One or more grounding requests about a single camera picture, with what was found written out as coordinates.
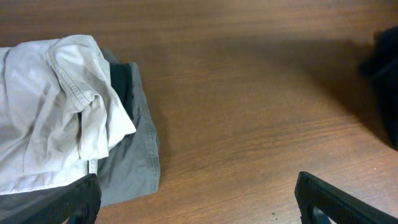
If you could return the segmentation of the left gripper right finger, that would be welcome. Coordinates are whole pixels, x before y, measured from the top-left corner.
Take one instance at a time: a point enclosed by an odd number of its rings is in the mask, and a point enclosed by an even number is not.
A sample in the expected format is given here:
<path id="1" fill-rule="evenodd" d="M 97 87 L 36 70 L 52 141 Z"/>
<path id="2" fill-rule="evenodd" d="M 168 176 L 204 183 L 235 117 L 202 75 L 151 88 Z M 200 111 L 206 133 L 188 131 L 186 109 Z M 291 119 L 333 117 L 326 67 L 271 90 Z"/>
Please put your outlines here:
<path id="1" fill-rule="evenodd" d="M 397 218 L 305 171 L 298 174 L 295 198 L 303 224 L 397 224 Z"/>

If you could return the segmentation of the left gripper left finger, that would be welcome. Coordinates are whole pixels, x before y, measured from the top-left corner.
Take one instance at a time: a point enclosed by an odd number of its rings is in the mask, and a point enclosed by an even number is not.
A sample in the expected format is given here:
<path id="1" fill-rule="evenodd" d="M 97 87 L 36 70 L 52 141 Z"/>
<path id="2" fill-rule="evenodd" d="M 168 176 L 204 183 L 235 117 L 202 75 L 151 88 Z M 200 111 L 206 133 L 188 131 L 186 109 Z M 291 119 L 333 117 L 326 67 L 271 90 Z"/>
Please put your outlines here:
<path id="1" fill-rule="evenodd" d="M 100 205 L 98 178 L 95 174 L 88 174 L 1 218 L 1 223 L 94 223 Z"/>

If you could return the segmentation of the black polo shirt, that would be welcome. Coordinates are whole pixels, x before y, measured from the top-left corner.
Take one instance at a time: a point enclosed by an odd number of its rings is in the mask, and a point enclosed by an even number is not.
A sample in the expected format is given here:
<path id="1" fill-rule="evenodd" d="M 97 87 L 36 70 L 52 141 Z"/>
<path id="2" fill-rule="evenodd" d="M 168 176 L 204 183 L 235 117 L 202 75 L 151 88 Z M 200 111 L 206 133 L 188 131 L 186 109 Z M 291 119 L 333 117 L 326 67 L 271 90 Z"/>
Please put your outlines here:
<path id="1" fill-rule="evenodd" d="M 397 27 L 378 32 L 359 73 L 374 88 L 388 138 L 397 148 Z"/>

